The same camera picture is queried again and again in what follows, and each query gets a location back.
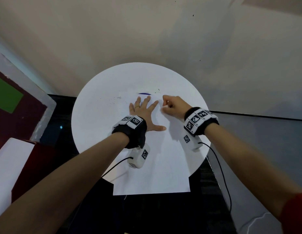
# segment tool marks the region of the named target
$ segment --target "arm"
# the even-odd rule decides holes
[[[150,97],[141,106],[140,100],[136,109],[130,103],[130,114],[145,119],[147,131],[165,130],[151,120],[158,101],[147,108]],[[128,143],[124,133],[113,133],[54,170],[0,216],[0,234],[55,233]]]
[[[162,108],[162,111],[176,118],[183,119],[191,108],[180,97],[165,95],[163,100],[163,106],[169,107]],[[301,187],[273,167],[260,152],[221,126],[212,123],[206,127],[204,134],[240,181],[277,218],[285,203],[297,193],[302,193]]]

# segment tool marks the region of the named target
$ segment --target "hand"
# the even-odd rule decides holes
[[[141,98],[138,97],[137,101],[135,102],[135,106],[133,106],[133,104],[130,103],[129,113],[130,113],[130,115],[137,115],[137,116],[145,119],[145,121],[147,122],[147,131],[151,131],[151,130],[164,131],[164,130],[166,130],[165,126],[154,125],[152,122],[151,113],[154,110],[154,108],[156,107],[156,105],[158,104],[158,100],[156,100],[154,103],[152,103],[147,108],[147,105],[148,105],[148,102],[150,101],[150,99],[151,99],[151,96],[148,96],[147,98],[145,98],[145,100],[142,102],[142,104],[140,106]]]
[[[185,113],[192,108],[179,96],[163,95],[163,101],[163,106],[168,107],[162,108],[161,111],[178,119],[184,119]]]

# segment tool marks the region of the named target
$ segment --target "black cable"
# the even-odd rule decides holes
[[[199,142],[199,143],[202,143],[202,144],[206,145],[207,147],[209,147],[209,148],[211,149],[211,151],[213,151],[213,153],[215,154],[215,157],[216,157],[217,162],[218,162],[218,164],[219,164],[219,167],[220,167],[220,170],[221,170],[221,173],[222,173],[222,177],[224,178],[225,186],[226,186],[226,189],[227,189],[227,192],[228,192],[228,195],[229,195],[229,199],[230,199],[230,209],[229,209],[229,212],[231,213],[231,209],[232,209],[231,196],[230,196],[230,193],[229,193],[229,190],[228,190],[228,187],[227,187],[227,183],[226,183],[226,179],[225,179],[225,175],[224,175],[224,173],[223,173],[223,171],[222,171],[222,168],[221,168],[220,162],[219,162],[219,160],[218,160],[218,157],[217,157],[216,153],[214,152],[214,150],[213,150],[209,145],[207,145],[207,144],[205,144],[205,143],[203,143],[203,142]]]
[[[124,158],[122,161],[125,161],[126,159],[129,159],[129,158],[133,159],[133,157],[127,157],[127,158]],[[114,167],[119,165],[122,161],[119,161],[117,164],[115,164],[110,170],[108,170],[105,174],[103,174],[102,177],[104,177],[108,172],[110,172]]]

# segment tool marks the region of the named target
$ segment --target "red shirt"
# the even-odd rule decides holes
[[[280,221],[284,234],[302,233],[302,194],[296,195],[284,205]]]

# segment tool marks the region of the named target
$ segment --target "green panel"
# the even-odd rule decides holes
[[[23,94],[0,78],[0,109],[13,113]]]

